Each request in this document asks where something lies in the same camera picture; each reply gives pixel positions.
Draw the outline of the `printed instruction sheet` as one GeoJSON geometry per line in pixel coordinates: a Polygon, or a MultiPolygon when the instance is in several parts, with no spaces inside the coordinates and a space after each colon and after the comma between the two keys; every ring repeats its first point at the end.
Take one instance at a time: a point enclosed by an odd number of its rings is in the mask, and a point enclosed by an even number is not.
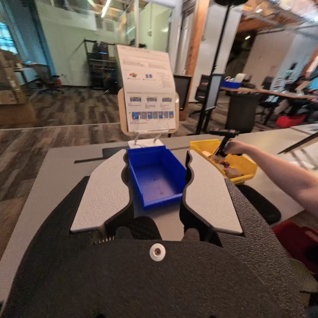
{"type": "Polygon", "coordinates": [[[128,132],[176,129],[176,87],[168,53],[126,45],[116,50],[128,132]]]}

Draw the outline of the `black rounded pad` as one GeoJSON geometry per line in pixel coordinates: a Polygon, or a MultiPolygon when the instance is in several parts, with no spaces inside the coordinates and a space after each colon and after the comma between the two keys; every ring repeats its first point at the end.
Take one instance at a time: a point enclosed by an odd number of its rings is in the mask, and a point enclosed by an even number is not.
{"type": "Polygon", "coordinates": [[[281,220],[281,213],[269,200],[248,185],[236,185],[241,193],[259,212],[264,220],[269,224],[275,224],[281,220]]]}

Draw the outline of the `red box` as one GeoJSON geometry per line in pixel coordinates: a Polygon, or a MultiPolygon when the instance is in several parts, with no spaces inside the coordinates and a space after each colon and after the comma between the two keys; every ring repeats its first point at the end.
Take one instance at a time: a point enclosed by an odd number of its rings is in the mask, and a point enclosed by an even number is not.
{"type": "Polygon", "coordinates": [[[298,114],[293,116],[280,116],[276,120],[275,125],[282,129],[290,128],[290,127],[297,126],[303,123],[306,117],[307,117],[306,114],[298,114]]]}

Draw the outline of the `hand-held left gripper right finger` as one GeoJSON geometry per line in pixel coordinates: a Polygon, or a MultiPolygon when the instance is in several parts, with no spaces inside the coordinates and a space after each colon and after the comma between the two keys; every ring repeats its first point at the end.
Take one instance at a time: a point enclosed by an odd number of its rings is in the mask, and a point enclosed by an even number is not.
{"type": "Polygon", "coordinates": [[[242,235],[243,229],[227,182],[218,169],[194,150],[186,155],[186,186],[179,217],[184,228],[211,227],[218,233],[242,235]]]}

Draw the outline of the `pile of wooden cubes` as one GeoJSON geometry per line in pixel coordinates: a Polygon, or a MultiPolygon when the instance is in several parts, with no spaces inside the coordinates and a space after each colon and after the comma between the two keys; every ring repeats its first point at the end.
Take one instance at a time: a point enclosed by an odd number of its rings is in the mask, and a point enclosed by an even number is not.
{"type": "Polygon", "coordinates": [[[205,157],[212,160],[219,168],[221,168],[228,179],[243,176],[243,174],[236,168],[230,166],[230,163],[225,160],[225,157],[222,157],[221,155],[213,155],[208,151],[203,151],[202,153],[205,157]]]}

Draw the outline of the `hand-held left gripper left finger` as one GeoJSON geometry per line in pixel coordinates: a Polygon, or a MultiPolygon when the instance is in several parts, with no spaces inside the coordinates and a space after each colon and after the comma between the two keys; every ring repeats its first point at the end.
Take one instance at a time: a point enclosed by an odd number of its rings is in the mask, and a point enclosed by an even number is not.
{"type": "Polygon", "coordinates": [[[90,174],[70,227],[72,233],[98,230],[131,204],[131,190],[123,179],[127,154],[126,149],[118,151],[90,174]]]}

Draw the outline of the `red plastic bin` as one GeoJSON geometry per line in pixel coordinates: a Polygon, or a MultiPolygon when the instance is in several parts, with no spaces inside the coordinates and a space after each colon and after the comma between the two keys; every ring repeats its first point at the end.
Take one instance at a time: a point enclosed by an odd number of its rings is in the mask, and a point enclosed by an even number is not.
{"type": "Polygon", "coordinates": [[[286,221],[272,228],[277,239],[292,258],[314,273],[318,271],[318,233],[316,230],[286,221]]]}

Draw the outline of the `blue plastic box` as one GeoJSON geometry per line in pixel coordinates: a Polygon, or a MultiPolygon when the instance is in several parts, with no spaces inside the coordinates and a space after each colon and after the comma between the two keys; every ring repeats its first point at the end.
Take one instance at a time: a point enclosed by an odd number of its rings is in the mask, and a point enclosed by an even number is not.
{"type": "Polygon", "coordinates": [[[144,210],[180,202],[186,168],[166,146],[128,149],[129,171],[144,210]]]}

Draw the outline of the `long wooden table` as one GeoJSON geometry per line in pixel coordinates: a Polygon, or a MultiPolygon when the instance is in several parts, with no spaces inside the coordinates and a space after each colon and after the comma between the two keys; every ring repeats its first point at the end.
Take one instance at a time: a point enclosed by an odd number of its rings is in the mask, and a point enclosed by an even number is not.
{"type": "Polygon", "coordinates": [[[296,93],[281,93],[281,92],[273,92],[270,90],[264,90],[264,89],[249,89],[249,88],[238,88],[238,89],[231,89],[231,88],[226,88],[226,87],[221,87],[221,91],[228,91],[228,92],[234,92],[234,93],[259,93],[259,94],[266,94],[266,95],[273,95],[273,96],[279,96],[283,97],[285,99],[298,99],[298,100],[309,100],[312,102],[317,101],[317,96],[315,95],[298,95],[296,93]]]}

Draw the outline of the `stack of cardboard boxes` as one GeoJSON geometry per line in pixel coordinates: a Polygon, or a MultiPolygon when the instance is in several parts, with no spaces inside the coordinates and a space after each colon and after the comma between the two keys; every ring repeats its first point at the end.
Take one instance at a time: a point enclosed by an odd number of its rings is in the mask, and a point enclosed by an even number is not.
{"type": "Polygon", "coordinates": [[[21,66],[19,58],[12,52],[0,50],[0,104],[25,104],[26,95],[15,74],[15,68],[21,66]]]}

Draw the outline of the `yellow plastic box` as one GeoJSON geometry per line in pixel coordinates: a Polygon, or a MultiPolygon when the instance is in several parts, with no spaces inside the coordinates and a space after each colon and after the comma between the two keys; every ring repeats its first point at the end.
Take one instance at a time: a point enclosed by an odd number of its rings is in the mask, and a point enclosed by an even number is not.
{"type": "Polygon", "coordinates": [[[230,179],[235,185],[244,184],[246,181],[252,180],[257,171],[257,164],[245,156],[227,155],[223,161],[229,163],[229,169],[236,169],[237,173],[227,173],[225,168],[220,163],[216,163],[211,159],[214,152],[217,150],[221,141],[218,139],[190,141],[190,150],[194,150],[201,155],[210,164],[212,164],[225,178],[230,179]]]}

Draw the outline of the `person's right hand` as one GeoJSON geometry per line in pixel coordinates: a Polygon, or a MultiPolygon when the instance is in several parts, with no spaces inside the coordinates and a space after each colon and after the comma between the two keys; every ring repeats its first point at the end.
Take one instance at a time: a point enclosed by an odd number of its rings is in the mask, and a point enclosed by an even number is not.
{"type": "Polygon", "coordinates": [[[225,146],[223,152],[226,155],[229,155],[229,154],[243,155],[243,154],[249,154],[252,148],[253,147],[251,145],[248,145],[236,140],[230,140],[228,144],[225,146]]]}

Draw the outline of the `black mesh office chair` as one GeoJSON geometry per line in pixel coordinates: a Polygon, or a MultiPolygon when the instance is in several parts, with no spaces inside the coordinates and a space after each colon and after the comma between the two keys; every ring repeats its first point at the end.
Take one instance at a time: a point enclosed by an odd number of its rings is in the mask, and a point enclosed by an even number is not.
{"type": "Polygon", "coordinates": [[[33,69],[37,75],[36,83],[40,88],[33,94],[33,96],[48,92],[64,94],[64,91],[56,85],[55,78],[60,76],[53,75],[49,66],[38,63],[25,63],[24,66],[33,69]]]}

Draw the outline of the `dark panel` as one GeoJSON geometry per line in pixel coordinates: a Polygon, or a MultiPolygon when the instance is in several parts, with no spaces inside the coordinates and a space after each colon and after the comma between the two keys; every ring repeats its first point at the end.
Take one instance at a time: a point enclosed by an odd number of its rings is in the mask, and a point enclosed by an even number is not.
{"type": "Polygon", "coordinates": [[[255,125],[256,108],[260,100],[259,94],[232,93],[225,129],[236,130],[240,133],[251,133],[255,125]]]}

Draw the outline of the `black shelving rack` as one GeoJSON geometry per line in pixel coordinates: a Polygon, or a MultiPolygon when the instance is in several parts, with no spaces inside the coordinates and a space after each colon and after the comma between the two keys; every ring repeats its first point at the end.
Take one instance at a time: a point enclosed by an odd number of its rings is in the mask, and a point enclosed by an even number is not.
{"type": "Polygon", "coordinates": [[[118,93],[114,43],[83,40],[89,72],[90,87],[104,94],[118,93]]]}

